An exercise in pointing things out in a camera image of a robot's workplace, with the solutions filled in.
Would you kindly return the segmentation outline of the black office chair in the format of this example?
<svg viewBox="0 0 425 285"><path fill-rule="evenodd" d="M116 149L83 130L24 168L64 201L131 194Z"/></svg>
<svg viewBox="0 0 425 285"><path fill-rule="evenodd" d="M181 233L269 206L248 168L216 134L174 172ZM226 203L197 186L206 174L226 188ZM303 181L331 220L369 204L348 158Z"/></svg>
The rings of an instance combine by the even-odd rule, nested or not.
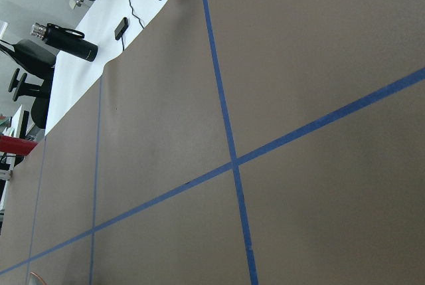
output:
<svg viewBox="0 0 425 285"><path fill-rule="evenodd" d="M17 43L2 40L1 53L17 65L7 89L12 94L12 101L32 98L31 119L35 126L45 129L56 56L29 39Z"/></svg>

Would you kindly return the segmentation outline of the black water bottle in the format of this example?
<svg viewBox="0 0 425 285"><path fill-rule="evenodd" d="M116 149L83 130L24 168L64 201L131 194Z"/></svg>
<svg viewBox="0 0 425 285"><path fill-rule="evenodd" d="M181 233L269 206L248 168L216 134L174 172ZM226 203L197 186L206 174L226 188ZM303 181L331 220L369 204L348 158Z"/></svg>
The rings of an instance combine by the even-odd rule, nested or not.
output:
<svg viewBox="0 0 425 285"><path fill-rule="evenodd" d="M60 27L53 23L34 23L31 35L41 39L46 45L61 50L88 62L93 62L98 54L98 46L86 41L83 32Z"/></svg>

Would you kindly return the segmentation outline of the small black puck device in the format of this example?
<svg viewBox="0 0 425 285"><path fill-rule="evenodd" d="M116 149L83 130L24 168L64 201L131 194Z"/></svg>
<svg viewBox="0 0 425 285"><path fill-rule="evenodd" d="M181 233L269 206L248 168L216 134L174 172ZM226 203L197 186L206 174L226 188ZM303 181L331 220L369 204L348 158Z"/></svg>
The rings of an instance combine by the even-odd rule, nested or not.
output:
<svg viewBox="0 0 425 285"><path fill-rule="evenodd" d="M114 37L117 41L122 38L123 34L126 32L128 27L129 27L128 18L124 17L114 30Z"/></svg>

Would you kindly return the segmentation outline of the red cylinder object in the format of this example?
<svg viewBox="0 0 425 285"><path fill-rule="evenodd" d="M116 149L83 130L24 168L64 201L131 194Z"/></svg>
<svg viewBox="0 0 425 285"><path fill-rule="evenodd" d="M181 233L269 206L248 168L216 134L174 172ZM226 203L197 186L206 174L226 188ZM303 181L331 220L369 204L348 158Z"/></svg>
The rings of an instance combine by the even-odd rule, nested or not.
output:
<svg viewBox="0 0 425 285"><path fill-rule="evenodd" d="M0 151L26 156L37 146L37 142L1 134Z"/></svg>

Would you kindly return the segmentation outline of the grey square plate orange rim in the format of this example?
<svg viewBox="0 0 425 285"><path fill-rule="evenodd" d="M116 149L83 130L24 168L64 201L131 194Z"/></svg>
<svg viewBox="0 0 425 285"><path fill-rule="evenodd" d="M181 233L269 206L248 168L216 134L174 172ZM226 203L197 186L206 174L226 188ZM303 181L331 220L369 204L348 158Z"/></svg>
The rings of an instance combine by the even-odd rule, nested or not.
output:
<svg viewBox="0 0 425 285"><path fill-rule="evenodd" d="M30 272L27 284L28 285L46 285L46 282L36 272Z"/></svg>

